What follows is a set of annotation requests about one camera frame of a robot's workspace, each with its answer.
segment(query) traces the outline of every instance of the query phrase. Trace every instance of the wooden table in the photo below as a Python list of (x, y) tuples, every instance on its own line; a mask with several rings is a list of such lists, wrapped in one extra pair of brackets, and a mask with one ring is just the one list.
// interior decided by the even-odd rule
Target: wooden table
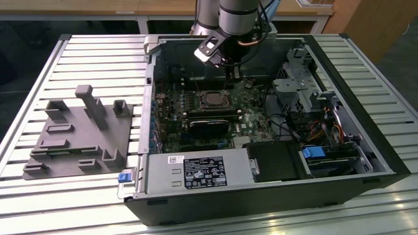
[[(282, 0), (273, 20), (314, 22), (312, 33), (321, 33), (333, 13)], [(150, 33), (149, 21), (194, 20), (194, 15), (196, 0), (0, 0), (0, 20), (135, 20), (142, 34)]]

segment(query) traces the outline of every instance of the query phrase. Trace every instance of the blue tab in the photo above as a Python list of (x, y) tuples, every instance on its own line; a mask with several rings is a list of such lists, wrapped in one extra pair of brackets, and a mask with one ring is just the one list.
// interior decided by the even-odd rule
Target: blue tab
[(119, 183), (129, 183), (133, 181), (133, 173), (121, 173), (118, 177)]
[(322, 147), (306, 147), (302, 150), (305, 158), (322, 158), (326, 156)]

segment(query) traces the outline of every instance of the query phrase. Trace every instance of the gray post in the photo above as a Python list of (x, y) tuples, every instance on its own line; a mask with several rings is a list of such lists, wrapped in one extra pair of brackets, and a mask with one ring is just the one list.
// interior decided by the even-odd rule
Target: gray post
[(77, 88), (77, 97), (81, 98), (86, 104), (87, 112), (90, 118), (93, 118), (94, 122), (101, 131), (109, 129), (109, 124), (105, 119), (105, 107), (102, 102), (94, 99), (93, 97), (93, 87), (91, 85), (79, 85)]

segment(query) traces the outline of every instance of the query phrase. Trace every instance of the motherboard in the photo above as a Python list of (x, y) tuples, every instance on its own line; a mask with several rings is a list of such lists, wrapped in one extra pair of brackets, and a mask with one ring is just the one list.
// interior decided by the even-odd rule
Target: motherboard
[(155, 85), (163, 153), (242, 148), (274, 140), (264, 110), (265, 85), (245, 79), (214, 89), (198, 79)]

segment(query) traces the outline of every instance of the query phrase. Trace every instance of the metal table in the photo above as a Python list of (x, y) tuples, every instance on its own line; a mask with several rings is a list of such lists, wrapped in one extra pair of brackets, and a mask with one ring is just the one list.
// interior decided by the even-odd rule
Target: metal table
[[(82, 105), (75, 87), (91, 84), (105, 104), (134, 104), (127, 167), (138, 164), (146, 35), (74, 35), (58, 42), (0, 145), (0, 234), (382, 234), (418, 227), (418, 113), (350, 39), (316, 36), (413, 175), (344, 205), (189, 224), (147, 227), (118, 197), (118, 174), (26, 181), (49, 99)], [(328, 77), (320, 73), (329, 89)], [(123, 193), (131, 193), (126, 185)]]

